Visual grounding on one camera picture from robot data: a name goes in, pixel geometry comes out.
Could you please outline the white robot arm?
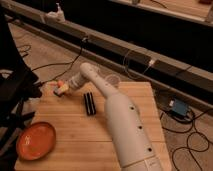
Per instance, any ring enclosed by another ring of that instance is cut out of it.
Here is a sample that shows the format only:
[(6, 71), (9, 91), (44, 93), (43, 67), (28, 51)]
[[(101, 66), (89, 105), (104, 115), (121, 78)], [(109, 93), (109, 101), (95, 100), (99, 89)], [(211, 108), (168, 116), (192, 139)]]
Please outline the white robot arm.
[(104, 111), (121, 171), (163, 171), (142, 125), (134, 102), (99, 75), (99, 68), (80, 65), (79, 72), (55, 90), (57, 95), (77, 91), (91, 82), (105, 98)]

